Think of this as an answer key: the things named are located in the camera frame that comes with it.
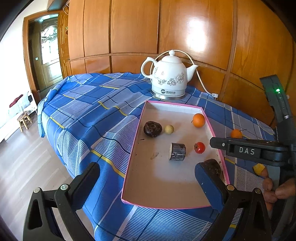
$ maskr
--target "wooden floor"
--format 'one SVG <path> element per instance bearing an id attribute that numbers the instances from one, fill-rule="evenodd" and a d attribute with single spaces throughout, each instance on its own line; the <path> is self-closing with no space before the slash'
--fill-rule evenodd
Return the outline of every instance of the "wooden floor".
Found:
<path id="1" fill-rule="evenodd" d="M 35 187 L 57 189 L 72 178 L 59 160 L 47 138 L 38 132 L 37 115 L 23 133 L 17 130 L 0 143 L 0 215 L 15 237 L 22 241 L 22 232 L 30 197 Z M 72 240 L 57 209 L 54 213 L 65 240 Z M 82 210 L 77 211 L 83 224 L 93 235 L 94 230 Z"/>

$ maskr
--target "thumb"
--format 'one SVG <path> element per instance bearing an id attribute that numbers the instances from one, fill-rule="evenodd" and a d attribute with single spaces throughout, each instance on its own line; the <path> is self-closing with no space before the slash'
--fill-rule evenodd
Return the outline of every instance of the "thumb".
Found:
<path id="1" fill-rule="evenodd" d="M 295 178 L 290 178 L 285 183 L 280 185 L 275 191 L 278 199 L 287 199 L 288 197 L 295 196 L 295 193 Z"/>

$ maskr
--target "human hand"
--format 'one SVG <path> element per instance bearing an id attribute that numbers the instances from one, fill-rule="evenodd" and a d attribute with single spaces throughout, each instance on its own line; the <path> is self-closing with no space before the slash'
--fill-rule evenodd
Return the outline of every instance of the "human hand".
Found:
<path id="1" fill-rule="evenodd" d="M 272 191 L 274 184 L 272 179 L 268 177 L 267 168 L 262 170 L 261 176 L 265 177 L 263 181 L 263 197 L 268 211 L 272 210 L 274 203 L 278 199 L 287 199 L 288 197 L 295 196 L 295 178 L 290 178 L 285 183 L 281 184 L 275 191 Z"/>

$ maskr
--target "pale yellow ball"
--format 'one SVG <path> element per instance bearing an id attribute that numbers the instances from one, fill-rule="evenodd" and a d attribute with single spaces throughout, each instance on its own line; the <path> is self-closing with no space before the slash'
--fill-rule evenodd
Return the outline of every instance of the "pale yellow ball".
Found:
<path id="1" fill-rule="evenodd" d="M 174 132 L 174 127 L 173 127 L 172 125 L 167 125 L 167 126 L 165 127 L 165 133 L 166 133 L 166 134 L 170 135 L 170 134 L 172 134 L 173 132 Z"/>

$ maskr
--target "kettle base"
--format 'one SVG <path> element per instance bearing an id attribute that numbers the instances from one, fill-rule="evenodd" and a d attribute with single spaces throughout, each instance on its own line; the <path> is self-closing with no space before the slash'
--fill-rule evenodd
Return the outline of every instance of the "kettle base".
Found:
<path id="1" fill-rule="evenodd" d="M 163 99 L 163 100 L 180 100 L 180 99 L 183 99 L 185 94 L 182 95 L 182 96 L 179 96 L 179 97 L 171 97 L 171 96 L 165 96 L 165 95 L 161 95 L 161 94 L 157 94 L 155 93 L 153 90 L 151 90 L 151 94 L 158 98 L 158 99 Z"/>

